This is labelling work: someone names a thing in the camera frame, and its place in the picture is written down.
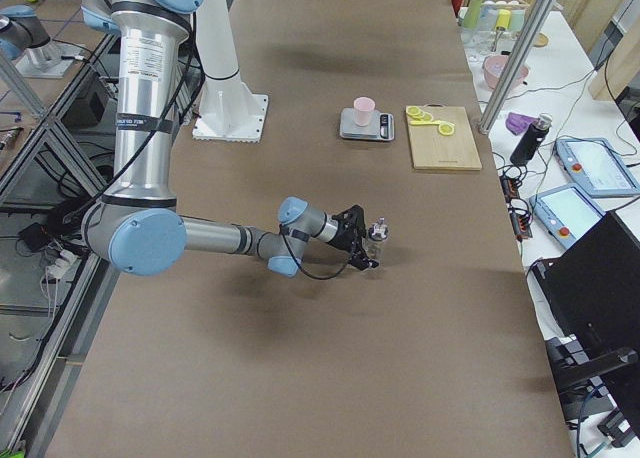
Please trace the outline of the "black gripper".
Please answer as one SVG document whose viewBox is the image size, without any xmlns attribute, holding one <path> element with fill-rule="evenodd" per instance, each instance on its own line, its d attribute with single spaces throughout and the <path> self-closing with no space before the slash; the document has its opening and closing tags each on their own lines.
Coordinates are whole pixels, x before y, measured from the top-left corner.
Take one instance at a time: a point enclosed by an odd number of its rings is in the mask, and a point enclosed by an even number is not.
<svg viewBox="0 0 640 458">
<path fill-rule="evenodd" d="M 348 264 L 360 271 L 377 268 L 380 263 L 370 258 L 361 244 L 361 238 L 365 237 L 367 230 L 363 208 L 353 205 L 348 210 L 334 214 L 332 219 L 337 223 L 337 231 L 329 245 L 350 252 Z"/>
</svg>

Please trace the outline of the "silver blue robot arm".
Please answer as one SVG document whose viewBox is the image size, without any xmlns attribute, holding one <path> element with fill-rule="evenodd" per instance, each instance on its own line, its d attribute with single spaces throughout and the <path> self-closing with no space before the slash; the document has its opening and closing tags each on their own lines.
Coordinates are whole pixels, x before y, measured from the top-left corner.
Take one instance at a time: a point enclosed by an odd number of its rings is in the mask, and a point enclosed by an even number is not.
<svg viewBox="0 0 640 458">
<path fill-rule="evenodd" d="M 188 97 L 200 106 L 200 139 L 256 142 L 268 108 L 241 78 L 226 0 L 82 0 L 82 11 L 89 27 L 121 39 L 114 175 L 81 210 L 81 234 L 95 254 L 140 276 L 167 270 L 188 249 L 242 254 L 292 277 L 317 239 L 345 251 L 350 266 L 376 266 L 359 206 L 330 215 L 289 197 L 277 233 L 177 213 L 169 171 L 188 72 L 201 75 Z"/>
</svg>

